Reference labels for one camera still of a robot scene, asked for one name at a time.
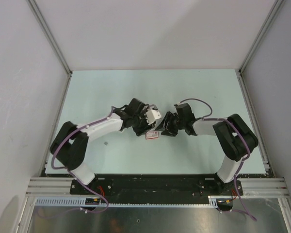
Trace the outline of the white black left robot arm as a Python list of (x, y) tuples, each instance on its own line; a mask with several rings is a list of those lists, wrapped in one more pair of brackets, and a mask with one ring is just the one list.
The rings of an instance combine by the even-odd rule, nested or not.
[(81, 182), (81, 189), (92, 194), (97, 190), (95, 173), (85, 163), (87, 146), (90, 142), (109, 133), (121, 132), (132, 128), (137, 136), (152, 130), (156, 121), (162, 118), (156, 105), (145, 104), (133, 98), (122, 107), (112, 107), (104, 118), (87, 124), (65, 122), (50, 146), (51, 167), (55, 170), (66, 169)]

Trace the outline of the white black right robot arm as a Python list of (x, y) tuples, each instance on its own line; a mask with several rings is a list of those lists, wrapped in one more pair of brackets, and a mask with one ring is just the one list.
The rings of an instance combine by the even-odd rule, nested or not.
[(259, 144), (255, 134), (238, 114), (228, 118), (196, 118), (187, 103), (176, 105), (175, 113), (167, 112), (156, 130), (172, 137), (180, 130), (192, 136), (217, 137), (225, 154), (216, 173), (219, 179), (214, 182), (214, 190), (220, 195), (231, 190), (231, 181), (236, 179), (245, 160)]

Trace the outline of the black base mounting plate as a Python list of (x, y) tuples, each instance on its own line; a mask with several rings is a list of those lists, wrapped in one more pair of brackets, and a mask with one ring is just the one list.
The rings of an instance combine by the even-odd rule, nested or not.
[(105, 196), (116, 195), (121, 191), (191, 191), (202, 196), (243, 195), (240, 181), (224, 183), (216, 174), (98, 174), (87, 187)]

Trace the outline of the red white staple box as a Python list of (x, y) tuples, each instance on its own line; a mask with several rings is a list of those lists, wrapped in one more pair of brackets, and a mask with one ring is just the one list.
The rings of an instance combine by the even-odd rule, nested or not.
[(159, 132), (158, 131), (149, 131), (145, 134), (145, 139), (157, 139), (159, 138)]

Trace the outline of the aluminium frame rail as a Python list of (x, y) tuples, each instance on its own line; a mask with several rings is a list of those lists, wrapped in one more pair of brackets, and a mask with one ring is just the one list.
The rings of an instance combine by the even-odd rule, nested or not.
[[(32, 177), (26, 196), (70, 197), (73, 178)], [(290, 196), (283, 178), (240, 178), (245, 198), (288, 198)]]

